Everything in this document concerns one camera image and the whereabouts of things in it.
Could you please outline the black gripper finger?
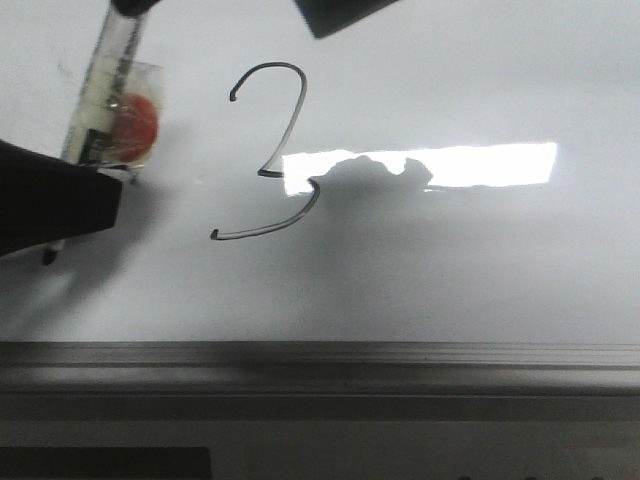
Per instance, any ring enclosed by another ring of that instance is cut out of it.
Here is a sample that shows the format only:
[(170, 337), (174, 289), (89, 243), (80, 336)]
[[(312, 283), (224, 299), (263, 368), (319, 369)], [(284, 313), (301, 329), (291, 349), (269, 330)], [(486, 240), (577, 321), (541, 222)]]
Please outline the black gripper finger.
[(123, 185), (1, 142), (1, 254), (112, 228)]
[(396, 0), (295, 0), (316, 39), (323, 39), (396, 3)]

